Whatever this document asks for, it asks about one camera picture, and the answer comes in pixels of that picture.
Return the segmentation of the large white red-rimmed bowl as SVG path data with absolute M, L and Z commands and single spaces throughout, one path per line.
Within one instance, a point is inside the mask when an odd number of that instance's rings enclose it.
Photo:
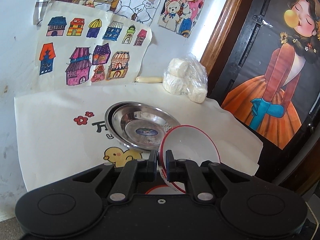
M 168 185 L 157 185 L 154 186 L 150 189 L 148 189 L 148 191 L 146 191 L 145 194 L 148 195 L 173 195 L 173 194 L 184 194 L 181 191 L 176 191 L 175 189 L 173 189 L 172 187 L 169 187 Z

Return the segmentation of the orange dress girl poster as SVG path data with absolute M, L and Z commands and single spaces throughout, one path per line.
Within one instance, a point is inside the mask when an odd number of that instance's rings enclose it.
M 293 0 L 284 21 L 294 34 L 280 33 L 265 74 L 233 88 L 221 105 L 280 149 L 302 125 L 292 98 L 305 65 L 319 59 L 319 0 Z

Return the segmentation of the teddy bear girl drawing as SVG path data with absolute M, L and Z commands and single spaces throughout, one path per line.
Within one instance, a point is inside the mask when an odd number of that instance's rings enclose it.
M 165 0 L 158 25 L 188 38 L 204 2 L 205 0 Z

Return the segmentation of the stainless steel plate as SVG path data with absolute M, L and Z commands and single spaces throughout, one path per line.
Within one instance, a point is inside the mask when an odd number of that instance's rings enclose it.
M 118 102 L 113 105 L 111 105 L 107 111 L 105 112 L 105 125 L 107 127 L 107 130 L 111 133 L 111 135 L 122 145 L 124 145 L 127 148 L 135 148 L 139 149 L 139 147 L 133 143 L 125 141 L 121 136 L 117 134 L 115 131 L 113 125 L 112 125 L 112 116 L 115 113 L 115 111 L 120 108 L 121 106 L 126 106 L 126 105 L 135 105 L 138 104 L 138 102 L 134 101 L 123 101 L 123 102 Z
M 150 152 L 157 150 L 165 134 L 180 123 L 158 107 L 138 103 L 118 108 L 112 116 L 112 125 L 125 141 Z

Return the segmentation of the wooden door frame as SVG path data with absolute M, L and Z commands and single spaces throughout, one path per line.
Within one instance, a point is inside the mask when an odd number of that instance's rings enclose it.
M 200 63 L 206 68 L 208 76 L 214 68 L 214 64 L 222 50 L 243 0 L 226 0 L 222 12 L 213 29 Z

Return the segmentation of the houses drawing paper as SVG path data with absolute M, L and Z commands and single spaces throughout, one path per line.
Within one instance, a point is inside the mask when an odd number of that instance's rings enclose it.
M 50 2 L 39 29 L 34 89 L 135 82 L 151 40 L 149 27 L 128 18 Z

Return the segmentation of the small white red-rimmed bowl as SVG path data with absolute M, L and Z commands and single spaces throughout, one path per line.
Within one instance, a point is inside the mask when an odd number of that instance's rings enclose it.
M 178 193 L 185 193 L 180 182 L 167 179 L 165 152 L 171 150 L 175 159 L 187 159 L 201 165 L 204 161 L 220 163 L 221 158 L 212 139 L 201 129 L 191 125 L 180 125 L 170 129 L 164 136 L 158 154 L 159 172 L 164 182 Z

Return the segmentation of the cream stick by wall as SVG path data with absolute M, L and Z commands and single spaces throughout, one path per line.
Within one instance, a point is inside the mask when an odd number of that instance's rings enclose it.
M 156 77 L 156 76 L 138 76 L 138 77 L 136 77 L 135 82 L 137 82 L 137 83 L 162 83 L 163 78 Z

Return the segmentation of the plastic bag of white rolls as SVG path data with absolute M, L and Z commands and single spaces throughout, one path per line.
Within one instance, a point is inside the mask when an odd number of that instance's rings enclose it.
M 203 103 L 208 93 L 205 67 L 193 54 L 174 58 L 163 74 L 163 87 L 173 95 L 186 95 L 190 101 Z

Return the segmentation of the white printed table cloth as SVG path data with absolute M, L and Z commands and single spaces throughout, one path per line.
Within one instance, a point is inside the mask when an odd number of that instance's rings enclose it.
M 160 108 L 180 124 L 203 130 L 221 161 L 253 175 L 262 142 L 212 99 L 198 104 L 172 95 L 161 84 L 131 83 L 41 92 L 15 99 L 18 156 L 27 190 L 53 183 L 104 162 L 120 143 L 107 130 L 107 109 L 123 101 Z

